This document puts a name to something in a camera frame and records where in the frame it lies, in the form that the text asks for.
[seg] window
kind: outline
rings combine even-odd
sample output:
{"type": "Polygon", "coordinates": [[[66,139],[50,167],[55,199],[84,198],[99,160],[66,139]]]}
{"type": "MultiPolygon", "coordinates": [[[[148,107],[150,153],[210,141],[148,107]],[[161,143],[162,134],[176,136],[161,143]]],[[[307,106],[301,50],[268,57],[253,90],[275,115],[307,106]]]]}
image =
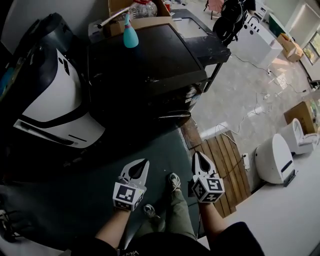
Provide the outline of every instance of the window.
{"type": "Polygon", "coordinates": [[[311,62],[315,64],[320,57],[320,34],[316,32],[310,42],[304,47],[303,52],[311,62]]]}

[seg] shoe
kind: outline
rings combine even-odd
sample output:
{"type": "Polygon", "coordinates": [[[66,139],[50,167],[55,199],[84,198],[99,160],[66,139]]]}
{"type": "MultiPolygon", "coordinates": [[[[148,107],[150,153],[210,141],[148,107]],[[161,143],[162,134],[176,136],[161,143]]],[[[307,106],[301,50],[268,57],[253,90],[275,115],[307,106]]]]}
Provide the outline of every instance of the shoe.
{"type": "Polygon", "coordinates": [[[174,192],[176,189],[181,190],[181,181],[178,175],[176,175],[174,172],[170,173],[168,175],[168,182],[171,186],[171,193],[174,192]]]}
{"type": "Polygon", "coordinates": [[[147,215],[149,219],[152,219],[154,217],[160,218],[158,215],[156,215],[155,208],[151,204],[146,204],[143,207],[143,211],[144,211],[144,214],[147,215]]]}

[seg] black bag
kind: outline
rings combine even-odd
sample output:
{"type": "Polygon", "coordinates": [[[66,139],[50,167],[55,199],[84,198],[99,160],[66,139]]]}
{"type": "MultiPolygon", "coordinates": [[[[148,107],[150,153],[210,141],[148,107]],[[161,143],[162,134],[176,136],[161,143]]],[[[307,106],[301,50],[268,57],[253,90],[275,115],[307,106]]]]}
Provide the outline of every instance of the black bag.
{"type": "Polygon", "coordinates": [[[245,9],[245,1],[225,0],[221,8],[221,17],[214,23],[212,31],[222,40],[224,45],[238,41],[237,33],[243,27],[244,17],[248,10],[245,9]]]}

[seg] white device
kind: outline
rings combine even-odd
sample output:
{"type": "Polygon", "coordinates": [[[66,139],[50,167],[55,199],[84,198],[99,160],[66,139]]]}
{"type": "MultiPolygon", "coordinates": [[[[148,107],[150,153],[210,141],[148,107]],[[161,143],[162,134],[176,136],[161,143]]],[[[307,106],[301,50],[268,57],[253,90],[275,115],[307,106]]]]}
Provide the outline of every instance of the white device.
{"type": "Polygon", "coordinates": [[[219,178],[215,164],[202,152],[192,157],[192,192],[200,203],[214,203],[224,193],[224,181],[219,178]]]}
{"type": "Polygon", "coordinates": [[[245,170],[249,170],[250,169],[250,161],[249,161],[248,153],[244,153],[242,155],[242,164],[243,164],[245,170]]]}
{"type": "Polygon", "coordinates": [[[288,144],[290,151],[297,155],[315,150],[320,139],[317,133],[304,135],[301,124],[296,118],[286,127],[282,128],[279,133],[288,144]]]}
{"type": "Polygon", "coordinates": [[[255,14],[261,18],[261,21],[263,22],[264,20],[269,19],[268,14],[271,11],[271,9],[259,1],[256,1],[255,5],[256,5],[255,14]]]}
{"type": "Polygon", "coordinates": [[[147,159],[135,160],[127,164],[113,189],[113,205],[115,207],[134,211],[144,198],[145,187],[149,170],[147,159]]]}
{"type": "Polygon", "coordinates": [[[285,187],[296,176],[290,149],[280,134],[275,134],[255,150],[255,165],[260,178],[285,187]]]}
{"type": "Polygon", "coordinates": [[[102,136],[105,128],[91,117],[90,103],[84,101],[88,95],[83,87],[88,85],[56,48],[39,46],[22,69],[24,75],[17,77],[17,86],[25,83],[28,73],[36,78],[30,82],[32,86],[25,84],[30,92],[25,95],[27,103],[21,101],[24,111],[15,128],[74,148],[86,148],[102,136]]]}

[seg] white robot vacuum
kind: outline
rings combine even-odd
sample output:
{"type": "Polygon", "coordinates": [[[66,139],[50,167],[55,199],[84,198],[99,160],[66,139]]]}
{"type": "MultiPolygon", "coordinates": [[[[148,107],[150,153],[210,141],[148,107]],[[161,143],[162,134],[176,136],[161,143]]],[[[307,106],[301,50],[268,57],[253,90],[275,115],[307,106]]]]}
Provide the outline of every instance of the white robot vacuum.
{"type": "Polygon", "coordinates": [[[286,187],[296,176],[290,149],[280,134],[275,134],[259,145],[254,159],[258,175],[266,182],[286,187]]]}

